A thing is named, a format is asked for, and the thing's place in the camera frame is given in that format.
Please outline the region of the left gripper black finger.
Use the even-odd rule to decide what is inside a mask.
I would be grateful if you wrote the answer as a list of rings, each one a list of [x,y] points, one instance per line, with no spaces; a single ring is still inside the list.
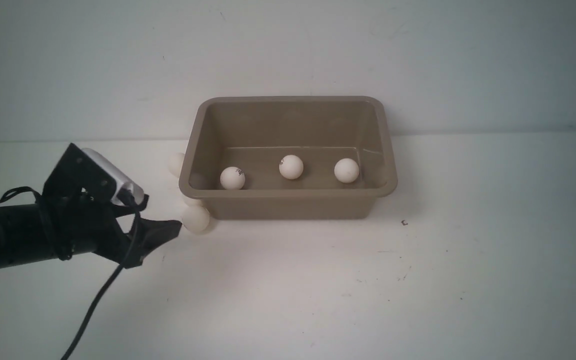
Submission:
[[[133,221],[133,265],[142,265],[153,251],[176,239],[182,226],[182,222],[176,219],[135,219]]]

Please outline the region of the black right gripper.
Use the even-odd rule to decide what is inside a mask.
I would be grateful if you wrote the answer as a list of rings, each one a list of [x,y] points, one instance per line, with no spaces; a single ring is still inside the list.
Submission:
[[[118,218],[140,214],[144,204],[136,208],[98,202],[87,193],[73,197],[45,198],[43,214],[49,218],[45,225],[46,238],[53,248],[54,256],[62,261],[75,255],[92,253],[106,260],[123,264],[124,269],[140,267],[144,256],[144,226],[133,219],[131,228],[124,232]]]

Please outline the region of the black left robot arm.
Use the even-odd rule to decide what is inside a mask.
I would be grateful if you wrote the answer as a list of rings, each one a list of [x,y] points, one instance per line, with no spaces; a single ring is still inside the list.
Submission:
[[[124,269],[143,264],[160,246],[176,239],[176,219],[141,217],[136,208],[98,202],[87,193],[34,203],[0,206],[0,269],[48,260],[68,261],[92,253]]]

